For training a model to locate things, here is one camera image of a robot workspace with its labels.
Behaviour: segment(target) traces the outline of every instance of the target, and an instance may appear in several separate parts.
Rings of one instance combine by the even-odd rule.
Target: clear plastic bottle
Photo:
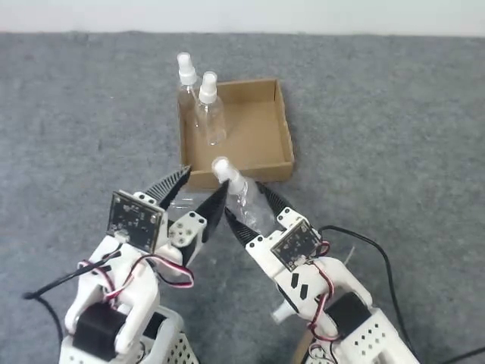
[[[242,176],[226,157],[217,157],[212,171],[220,183],[229,180],[226,204],[237,219],[259,234],[271,234],[276,228],[274,214],[254,180]]]
[[[196,117],[199,125],[205,129],[207,143],[214,146],[226,139],[226,118],[224,104],[217,96],[217,74],[205,72],[199,90],[196,105]]]
[[[179,115],[186,123],[199,126],[196,117],[196,93],[194,86],[197,83],[196,69],[192,65],[189,53],[179,53],[177,56],[179,64],[180,83],[177,90],[177,102]]]

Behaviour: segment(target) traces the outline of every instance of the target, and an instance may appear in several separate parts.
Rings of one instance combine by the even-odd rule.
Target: black wire
[[[102,265],[104,265],[108,260],[116,258],[121,255],[121,252],[119,251],[121,247],[121,243],[118,244],[117,248],[113,250],[113,252],[109,253],[104,259],[101,259],[100,261],[96,263],[92,263],[91,265],[86,265],[84,267],[81,267],[77,269],[76,271],[71,272],[68,275],[65,275],[64,277],[60,277],[56,279],[55,281],[46,284],[44,287],[39,288],[35,292],[26,292],[22,294],[22,298],[25,300],[35,300],[41,305],[47,309],[47,312],[49,315],[52,317],[52,320],[54,321],[55,328],[58,332],[58,341],[59,341],[59,352],[61,352],[61,345],[62,345],[62,338],[64,337],[64,334],[62,332],[62,326],[61,326],[61,320],[59,320],[59,316],[56,313],[56,311],[52,308],[51,304],[47,302],[46,299],[42,298],[41,296],[45,293],[50,291],[52,288],[56,288],[57,286],[69,281],[70,279],[73,279],[75,277],[78,277],[80,275],[83,275],[89,271],[92,271],[95,268],[98,268]]]
[[[117,256],[120,256],[121,253],[119,251],[115,251],[115,253],[110,254],[108,257],[101,259],[100,261],[96,263],[92,263],[90,265],[86,265],[84,267],[81,267],[63,277],[60,277],[56,279],[55,281],[46,284],[44,287],[39,288],[35,292],[26,292],[22,295],[22,298],[25,300],[33,300],[35,297],[40,297],[42,296],[45,292],[50,291],[52,288],[56,288],[57,286],[60,286],[61,284],[75,278],[79,277],[80,275],[83,275],[85,273],[88,273],[89,271],[92,271],[95,268],[99,268],[102,265],[104,265],[108,260],[116,258]]]
[[[335,357],[335,354],[333,353],[333,343],[334,342],[335,341],[330,342],[330,355],[332,356],[332,360],[333,360],[334,364],[339,364],[338,360]]]
[[[55,310],[52,308],[51,304],[42,297],[34,297],[33,300],[43,305],[45,309],[47,309],[49,315],[52,317],[52,320],[54,320],[55,328],[58,332],[59,352],[61,352],[62,338],[64,337],[64,334],[62,333],[61,321],[59,320],[58,314],[55,313]]]
[[[485,353],[485,347],[480,347],[478,349],[469,351],[468,353],[455,356],[454,358],[448,359],[445,362],[442,362],[441,364],[452,364],[453,362],[459,362],[463,359],[468,359],[468,358],[471,358],[472,356],[482,354],[482,353]]]
[[[404,324],[404,318],[402,317],[401,309],[399,308],[399,303],[398,303],[398,300],[397,300],[397,297],[396,297],[396,289],[394,287],[393,271],[392,271],[392,268],[391,268],[391,263],[389,261],[389,257],[387,256],[386,252],[384,251],[384,249],[382,249],[382,247],[379,244],[377,244],[375,241],[369,239],[368,237],[365,237],[364,235],[357,234],[354,231],[344,229],[343,227],[338,227],[338,226],[334,226],[334,225],[327,225],[327,226],[320,227],[318,229],[318,233],[321,234],[321,232],[325,231],[325,230],[339,231],[340,233],[350,235],[351,237],[356,237],[357,239],[360,239],[360,240],[372,245],[382,255],[382,257],[384,258],[384,262],[386,263],[386,272],[387,272],[387,280],[389,282],[389,290],[390,290],[390,293],[391,293],[391,298],[393,300],[394,310],[396,311],[397,321],[399,323],[399,327],[401,328],[402,336],[404,337],[405,342],[408,344],[409,349],[416,356],[415,351],[414,351],[412,344],[411,344],[411,340],[409,340],[409,335],[408,335],[408,332],[407,332],[407,330],[405,328],[405,324]]]

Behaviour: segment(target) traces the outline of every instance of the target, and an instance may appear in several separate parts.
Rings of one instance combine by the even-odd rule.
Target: bottle cap
[[[197,73],[196,69],[192,65],[190,54],[186,52],[179,53],[177,56],[177,61],[179,62],[180,82],[186,86],[190,86],[196,83]]]
[[[234,168],[226,157],[217,157],[212,162],[212,171],[220,184],[229,180],[229,194],[236,195],[243,191],[246,179]]]
[[[199,91],[199,100],[205,104],[211,104],[217,98],[217,74],[205,72]]]

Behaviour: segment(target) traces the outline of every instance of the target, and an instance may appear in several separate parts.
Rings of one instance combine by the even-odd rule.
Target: cardboard box
[[[180,117],[180,157],[191,165],[188,183],[192,189],[214,189],[217,179],[212,161],[224,155],[245,176],[261,182],[287,180],[295,156],[286,122],[285,106],[277,80],[219,83],[217,93],[224,102],[227,138],[209,146],[202,130]]]

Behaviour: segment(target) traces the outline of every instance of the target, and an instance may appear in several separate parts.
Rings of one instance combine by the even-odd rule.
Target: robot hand
[[[220,221],[227,194],[224,184],[196,210],[171,221],[167,208],[189,176],[187,167],[147,191],[113,193],[107,235],[80,267],[106,262],[80,276],[76,299],[65,316],[69,335],[61,345],[60,363],[148,363],[167,357],[171,346],[158,334],[171,327],[178,335],[182,324],[175,312],[157,308],[158,279],[175,287],[193,286],[186,267]],[[179,340],[164,335],[165,340]],[[157,348],[156,358],[146,355],[147,337]]]
[[[312,346],[323,355],[310,354],[307,362],[418,363],[391,322],[372,305],[364,286],[341,261],[326,257],[330,245],[308,219],[265,185],[258,184],[258,188],[280,229],[264,237],[238,221],[227,208],[225,215],[237,240],[284,297],[273,313],[274,320],[280,323],[297,314],[308,321],[314,335]]]

